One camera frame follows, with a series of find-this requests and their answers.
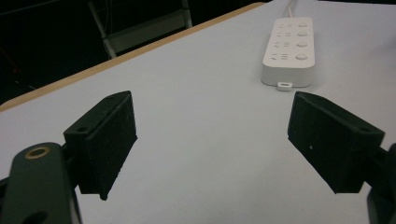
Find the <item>metal stand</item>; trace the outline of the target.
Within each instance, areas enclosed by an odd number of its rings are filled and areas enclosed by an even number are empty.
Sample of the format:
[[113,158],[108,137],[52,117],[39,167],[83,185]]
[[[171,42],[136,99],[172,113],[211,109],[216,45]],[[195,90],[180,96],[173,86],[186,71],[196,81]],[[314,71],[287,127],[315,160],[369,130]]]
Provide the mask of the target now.
[[105,0],[105,22],[102,22],[99,16],[99,8],[95,6],[93,0],[88,2],[88,7],[100,32],[105,51],[110,59],[116,58],[121,52],[125,52],[128,49],[142,46],[152,40],[158,40],[161,37],[166,37],[192,27],[188,0],[177,0],[180,3],[180,8],[177,10],[117,32],[107,31],[106,28],[112,26],[111,1]]

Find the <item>white power strip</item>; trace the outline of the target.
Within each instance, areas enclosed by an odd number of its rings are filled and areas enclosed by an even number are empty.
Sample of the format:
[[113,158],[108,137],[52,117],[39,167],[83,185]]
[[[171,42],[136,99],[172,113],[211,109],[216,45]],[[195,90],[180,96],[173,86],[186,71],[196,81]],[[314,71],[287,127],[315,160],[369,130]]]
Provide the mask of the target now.
[[315,64],[313,20],[277,19],[262,60],[262,83],[280,91],[307,87]]

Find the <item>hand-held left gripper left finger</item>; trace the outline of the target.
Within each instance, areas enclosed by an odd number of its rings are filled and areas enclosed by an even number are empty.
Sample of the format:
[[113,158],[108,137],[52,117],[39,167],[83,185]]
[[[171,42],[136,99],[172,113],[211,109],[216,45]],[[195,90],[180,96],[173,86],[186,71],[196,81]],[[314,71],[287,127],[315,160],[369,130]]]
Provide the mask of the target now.
[[111,94],[64,131],[75,183],[106,200],[137,140],[132,93]]

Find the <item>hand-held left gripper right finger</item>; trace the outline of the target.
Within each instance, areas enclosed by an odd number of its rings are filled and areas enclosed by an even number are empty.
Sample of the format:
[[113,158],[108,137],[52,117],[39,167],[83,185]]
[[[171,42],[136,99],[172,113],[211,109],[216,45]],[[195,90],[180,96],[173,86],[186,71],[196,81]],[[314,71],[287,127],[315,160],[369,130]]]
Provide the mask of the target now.
[[288,139],[335,193],[357,193],[367,158],[385,133],[330,100],[294,94]]

